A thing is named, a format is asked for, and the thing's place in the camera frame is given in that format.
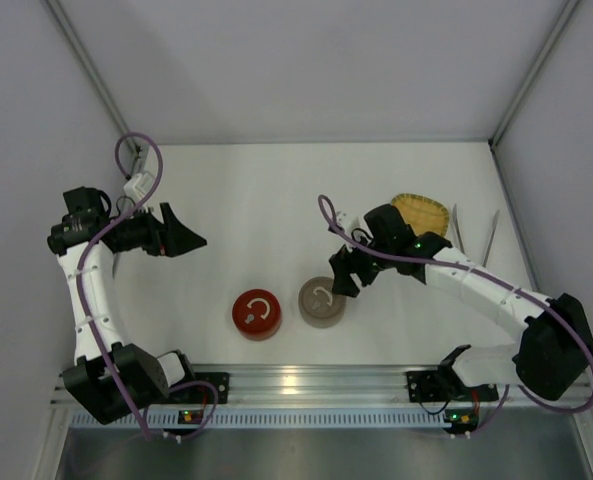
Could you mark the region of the beige round lid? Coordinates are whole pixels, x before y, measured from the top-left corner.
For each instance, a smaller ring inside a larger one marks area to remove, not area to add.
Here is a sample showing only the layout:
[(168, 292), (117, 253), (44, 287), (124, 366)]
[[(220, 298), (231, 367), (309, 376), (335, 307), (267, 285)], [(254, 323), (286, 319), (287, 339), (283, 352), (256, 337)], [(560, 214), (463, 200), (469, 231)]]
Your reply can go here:
[(317, 276), (307, 280), (298, 294), (298, 307), (311, 311), (346, 308), (346, 298), (332, 293), (333, 279)]

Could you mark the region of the red round lid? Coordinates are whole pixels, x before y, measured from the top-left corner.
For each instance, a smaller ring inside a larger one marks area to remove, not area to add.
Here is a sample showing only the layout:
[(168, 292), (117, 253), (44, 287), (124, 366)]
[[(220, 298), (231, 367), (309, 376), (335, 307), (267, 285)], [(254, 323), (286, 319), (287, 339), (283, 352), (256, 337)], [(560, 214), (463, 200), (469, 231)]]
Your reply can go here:
[(232, 320), (236, 324), (270, 324), (282, 321), (278, 299), (264, 289), (252, 289), (242, 293), (232, 307)]

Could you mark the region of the metal serving tongs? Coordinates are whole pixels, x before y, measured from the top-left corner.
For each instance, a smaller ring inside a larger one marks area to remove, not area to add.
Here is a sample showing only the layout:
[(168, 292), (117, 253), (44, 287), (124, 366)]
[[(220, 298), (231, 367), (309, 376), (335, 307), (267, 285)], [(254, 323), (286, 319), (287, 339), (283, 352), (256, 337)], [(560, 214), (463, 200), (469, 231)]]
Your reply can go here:
[(480, 261), (480, 264), (483, 267), (487, 267), (497, 236), (501, 210), (497, 209), (478, 223), (474, 223), (473, 221), (466, 223), (466, 229), (462, 227), (460, 208), (457, 203), (453, 204), (450, 215), (453, 239), (458, 249), (468, 255), (474, 254), (475, 258)]

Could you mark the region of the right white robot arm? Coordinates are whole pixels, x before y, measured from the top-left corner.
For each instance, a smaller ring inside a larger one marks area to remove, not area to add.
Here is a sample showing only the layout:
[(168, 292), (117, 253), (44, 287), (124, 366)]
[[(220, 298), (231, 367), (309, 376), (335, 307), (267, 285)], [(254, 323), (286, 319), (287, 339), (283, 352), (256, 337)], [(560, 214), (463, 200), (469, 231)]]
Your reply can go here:
[(327, 196), (319, 196), (318, 205), (329, 231), (346, 243), (329, 260), (334, 294), (355, 298), (381, 272), (394, 270), (460, 300), (510, 336), (505, 345), (458, 346), (438, 364), (435, 381), (451, 398), (488, 384), (516, 386), (552, 408), (589, 372), (592, 391), (583, 406), (593, 405), (593, 336), (577, 298), (554, 298), (497, 277), (444, 237), (416, 234), (391, 204), (365, 215), (364, 241), (341, 226)]

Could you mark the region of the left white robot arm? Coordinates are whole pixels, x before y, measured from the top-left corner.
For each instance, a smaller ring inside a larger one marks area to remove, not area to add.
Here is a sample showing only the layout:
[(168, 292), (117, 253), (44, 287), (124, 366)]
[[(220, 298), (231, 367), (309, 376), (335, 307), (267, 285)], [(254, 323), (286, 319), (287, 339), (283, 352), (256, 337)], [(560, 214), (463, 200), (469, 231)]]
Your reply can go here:
[(171, 350), (158, 357), (127, 338), (114, 288), (117, 254), (141, 249), (174, 258), (207, 241), (160, 206), (162, 216), (139, 209), (124, 221), (110, 215), (109, 197), (79, 187), (63, 195), (67, 212), (47, 238), (66, 277), (75, 318), (73, 366), (62, 378), (66, 390), (103, 425), (168, 400), (173, 386), (194, 378), (187, 357)]

